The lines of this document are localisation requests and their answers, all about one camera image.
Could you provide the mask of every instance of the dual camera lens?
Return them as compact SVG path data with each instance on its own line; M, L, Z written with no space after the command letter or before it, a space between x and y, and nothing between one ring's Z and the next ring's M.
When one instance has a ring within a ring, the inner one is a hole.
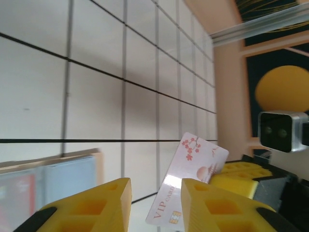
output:
M265 134L271 134L272 132L273 131L271 127L265 127ZM282 139L286 138L286 136L288 135L285 129L278 130L277 134Z

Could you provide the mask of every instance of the black grout line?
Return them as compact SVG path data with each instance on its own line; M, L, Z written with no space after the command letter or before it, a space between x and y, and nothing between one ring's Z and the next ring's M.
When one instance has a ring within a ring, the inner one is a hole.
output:
M205 35L204 35L204 46L206 47L206 38L205 38ZM204 75L206 76L206 79L208 79L208 73L207 73L207 57L206 56L203 56L203 67L204 67ZM205 104L205 108L208 108L208 86L205 85L205 98L206 98L206 104Z
M208 78L208 74L207 74L207 66L206 66L206 63L207 62L207 58L204 57L204 73L206 74L206 78ZM208 101L209 101L209 98L208 98L208 86L205 85L205 98L206 98L206 104L205 104L205 107L208 108ZM205 112L206 113L206 117L205 117L205 120L206 120L206 139L209 138L209 117L208 117L208 112Z
M156 7L155 8L155 43L156 43L156 49L155 49L155 89L159 91L160 85L159 85L159 49L158 49L158 43L159 43L159 10ZM159 94L158 92L155 93L155 135L156 139L160 139L160 107L159 107ZM160 143L156 143L155 145L155 161L156 161L156 189L160 188Z
M206 36L205 36L205 33L206 33L206 32L203 33L203 50L206 51Z
M179 24L179 2L176 2L176 21ZM180 60L180 31L177 27L177 60ZM177 62L177 80L178 80L178 99L182 98L182 83L181 83L181 72L180 72L180 62ZM183 126L182 126L182 103L178 101L178 138L181 139L183 136Z
M101 8L102 10L104 10L106 13L108 13L110 16L112 16L114 19L118 20L119 22L123 23L123 24L126 24L125 22L125 18L124 20L122 21L120 18L118 18L117 16L115 16L112 12L110 12L109 10L107 10L105 7L101 6L99 3L97 3L96 1L94 0L89 0L91 1L93 4L95 4L97 7Z
M69 1L68 13L68 28L67 28L67 50L66 56L71 57L71 41L72 41L72 25L73 25L73 9L74 0ZM66 139L67 136L67 121L68 121L68 105L69 105L69 91L70 91L70 62L66 60L65 77L63 90L63 105L62 105L62 122L61 122L61 139ZM60 154L65 153L65 143L61 143Z
M55 57L59 57L59 58L62 58L62 59L64 59L64 60L68 60L68 61L70 61L70 62L72 62L72 63L78 64L78 65L81 65L81 66L83 66L83 67L85 67L85 68L89 68L89 69L92 69L92 70L97 71L97 72L99 72L99 73L103 73L103 74L105 74L105 75L108 75L108 76L117 78L117 79L119 79L119 80L124 80L122 77L116 76L116 75L114 75L114 74L108 73L108 72L103 71L103 70L100 70L100 69L97 69L97 68L95 68L95 67L92 67L92 66L90 66L90 65L81 63L81 62L76 61L76 60L73 60L73 59L71 59L71 58L67 58L67 57L61 56L61 55L59 55L59 54L57 54L57 53L48 51L48 50L46 50L46 49L37 47L37 46L32 45L32 44L30 44L30 43L27 43L27 42L21 41L21 40L19 40L19 39L16 39L16 38L14 38L14 37L5 35L5 34L3 34L3 33L1 33L1 32L0 32L0 37L6 38L6 39L8 39L8 40L17 42L17 43L22 44L22 45L26 45L26 46L28 46L28 47L34 48L34 49L36 49L36 50L39 50L39 51L42 51L42 52L45 52L45 53L48 53L48 54L53 55L53 56L55 56ZM194 73L192 70L190 70L190 69L187 68L186 66L184 66L184 67L185 67L187 70L189 70L190 72ZM129 81L129 80L124 80L124 81L125 81L125 82L128 82L128 83L131 83L131 84L133 84L133 85L139 86L139 87L141 87L141 88L145 88L145 89L148 89L148 90L150 90L150 91L157 92L157 93L159 93L159 94L161 94L161 95L164 95L164 96L169 97L169 98L173 98L173 99L178 100L178 101L181 101L181 102L183 102L183 103L186 103L186 104L195 106L195 107L200 108L200 109L202 109L202 110L205 110L205 111L207 111L207 112L216 114L216 112L213 112L213 111L204 109L204 108L202 108L202 107L193 105L193 104L188 103L188 102L186 102L186 101L182 101L182 100L177 99L177 98L175 98L175 97L172 97L172 96L170 96L170 95L168 95L168 94L161 93L161 92L159 92L159 91L156 91L156 90L154 90L154 89L145 87L145 86L140 85L140 84L138 84L138 83L135 83L135 82L132 82L132 81Z
M194 16L191 14L191 33L193 40L195 39L195 30L194 30ZM194 73L197 71L196 67L196 46L192 44L192 68ZM197 78L196 75L193 75L193 103L194 105L197 105ZM193 118L194 118L194 132L197 134L197 108L195 107L193 109Z
M126 27L130 28L132 31L134 31L136 34L138 34L139 36L141 36L143 39L145 39L147 42L149 42L150 44L152 44L153 46L155 47L158 47L157 46L157 43L153 43L151 40L149 40L147 37L145 37L144 35L142 35L141 33L139 33L137 30L135 30L133 27L131 27L130 25L127 24L127 21L126 20L121 20L119 19L117 16L113 15L110 11L108 11L107 9L105 9L104 7L102 7L100 4L98 4L97 2L95 2L94 0L90 0L91 2L93 2L96 6L98 6L99 8L101 8L102 10L104 10L105 12L107 12L108 14L110 14L111 16L113 16L115 19L117 19L119 22L123 23ZM212 59L210 59L210 57L208 57L208 55L204 52L203 49L199 48L197 46L197 44L195 43L194 39L192 39L189 35L187 35L187 33L182 30L182 28L180 28L179 24L176 23L165 11L164 9L159 6L159 4L157 2L154 2L153 0L151 0L155 5L156 5L156 8L159 8L168 18L169 20L172 21L172 23L174 23L174 25L180 29L184 35L190 40L190 42L192 42L202 53L204 56L206 56L210 61L212 61ZM188 69L190 72L192 72L191 69L189 69L188 67L186 67L184 64L182 64L179 60L177 60L175 57L173 57L172 55L170 55L169 53L167 53L166 51L164 51L162 48L158 47L160 49L160 51L164 52L166 55L168 55L170 58L172 58L173 60L175 60L176 62L180 63L181 65L183 65L186 69ZM201 80L203 80L204 82L206 82L208 85L214 87L211 83L209 83L207 80L203 79L202 77L199 76L199 78Z
M185 36L205 55L205 56L207 56L209 59L210 59L210 57L206 54L206 52L202 49L202 48L200 48L196 43L195 43L195 41L179 26L179 23L178 22L175 22L170 16L169 16L169 14L160 6L160 4L158 4L157 5L158 6L158 8L160 9L160 11L162 11L162 13L164 13L168 18L169 18L169 20L177 27L177 28L179 28L184 34L185 34Z
M124 0L124 22L127 20L127 0ZM126 137L126 25L123 25L123 40L122 40L122 104L121 104L121 139ZM125 177L125 143L121 142L121 177Z
M137 84L137 83L132 82L132 81L129 81L129 80L125 80L125 81L128 82L128 83L130 83L130 84L133 84L133 85L135 85L135 86L142 87L142 88L147 89L147 90L150 90L150 91L152 91L152 92L159 93L159 94L161 94L161 95L163 95L163 96L166 96L166 97L169 97L169 98L178 100L178 101L180 101L180 102L186 103L186 104L188 104L188 105L194 106L194 107L199 108L199 109L201 109L201 110L205 110L205 111L207 111L207 112L209 112L209 113L217 114L216 112L213 112L213 111L204 109L204 108L202 108L202 107L200 107L200 106L198 106L198 105L191 104L191 103L186 102L186 101L183 101L183 100L181 100L181 99L177 99L177 98L175 98L175 97L173 97L173 96L170 96L170 95L165 94L165 93L161 93L161 92L156 91L156 90L154 90L154 89L152 89L152 88L148 88L148 87L142 86L142 85L140 85L140 84Z
M52 52L52 51L46 50L46 49L44 49L44 48L38 47L38 46L36 46L36 45L30 44L30 43L25 42L25 41L23 41L23 40L14 38L14 37L12 37L12 36L10 36L10 35L7 35L7 34L4 34L4 33L2 33L2 32L0 32L0 37L3 37L3 38L5 38L5 39L14 41L14 42L19 43L19 44L22 44L22 45L25 45L25 46L27 46L27 47L34 48L34 49L39 50L39 51L41 51L41 52L50 54L50 55L52 55L52 56L54 56L54 57L58 57L58 58L61 58L61 59L67 59L66 57L64 57L64 56L62 56L62 55L60 55L60 54L57 54L57 53L55 53L55 52Z
M0 139L0 144L42 144L42 143L158 143L180 142L179 139Z
M99 73L102 73L102 74L105 74L105 75L108 75L108 76L117 78L117 79L119 79L119 80L123 80L123 78L120 77L120 76L116 76L116 75L114 75L114 74L112 74L112 73L103 71L103 70L101 70L101 69L97 69L97 68L95 68L95 67L92 67L92 66L90 66L90 65L81 63L81 62L76 61L76 60L74 60L74 59L69 59L69 61L72 62L72 63L74 63L74 64L78 64L78 65L80 65L80 66L83 66L83 67L85 67L85 68L91 69L91 70L93 70L93 71L97 71L97 72L99 72Z
M147 195L147 196L145 196L145 197L139 198L139 199L137 199L137 200L135 200L135 201L132 201L131 204L134 204L134 203L140 202L140 201L142 201L142 200L145 200L145 199L147 199L147 198L149 198L149 197L155 196L157 193L158 193L158 192L155 192L155 193L152 193L152 194Z

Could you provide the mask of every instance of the blurry book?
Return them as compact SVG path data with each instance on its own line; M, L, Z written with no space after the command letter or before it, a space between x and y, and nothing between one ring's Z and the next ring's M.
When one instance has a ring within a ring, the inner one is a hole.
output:
M192 178L208 183L212 174L222 170L227 156L227 150L193 134L185 133L146 222L176 231L184 231L180 196L182 179Z
M20 171L0 175L0 232L11 232L35 212L35 175Z

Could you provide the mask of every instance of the black panel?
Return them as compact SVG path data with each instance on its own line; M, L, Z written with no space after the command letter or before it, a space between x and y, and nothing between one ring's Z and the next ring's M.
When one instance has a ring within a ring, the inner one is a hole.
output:
M254 179L258 181L253 200L269 205L278 211L281 206L281 195L283 193L288 177L276 178L265 177L263 179Z
M256 210L277 232L300 232L280 214L265 208L257 208Z
M292 48L309 53L309 43L303 43L300 45L293 46Z
M302 232L309 231L309 187L308 181L288 184L282 195L279 213Z
M36 232L54 214L54 212L56 212L56 210L56 207L49 207L37 211L14 230L14 232Z

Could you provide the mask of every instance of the yellow block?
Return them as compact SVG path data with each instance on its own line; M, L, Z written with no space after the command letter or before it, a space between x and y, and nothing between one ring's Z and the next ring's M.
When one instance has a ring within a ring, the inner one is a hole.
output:
M253 199L258 181L233 178L216 174L211 177L210 184L221 189L239 194L241 196Z
M127 232L132 190L121 178L43 207L56 212L37 232Z
M221 173L230 173L230 172L236 172L236 171L245 171L249 169L257 169L261 168L260 165L257 165L255 163L249 163L249 162L232 162L232 163L226 163L221 171Z
M220 173L218 175L226 176L226 177L233 177L233 178L238 178L238 179L251 180L251 179L260 178L260 177L272 176L272 172L264 168L257 168L257 169L249 169L249 170L230 172L230 173Z
M181 200L186 232L275 232L256 208L268 205L206 183L183 179Z
M256 187L258 185L258 181L253 179L272 176L271 171L261 168L259 165L250 165L246 167L244 164L250 163L235 162L233 164L235 168L229 169L237 170L236 172L215 174L211 177L210 184L218 188L225 189L227 191L253 199Z

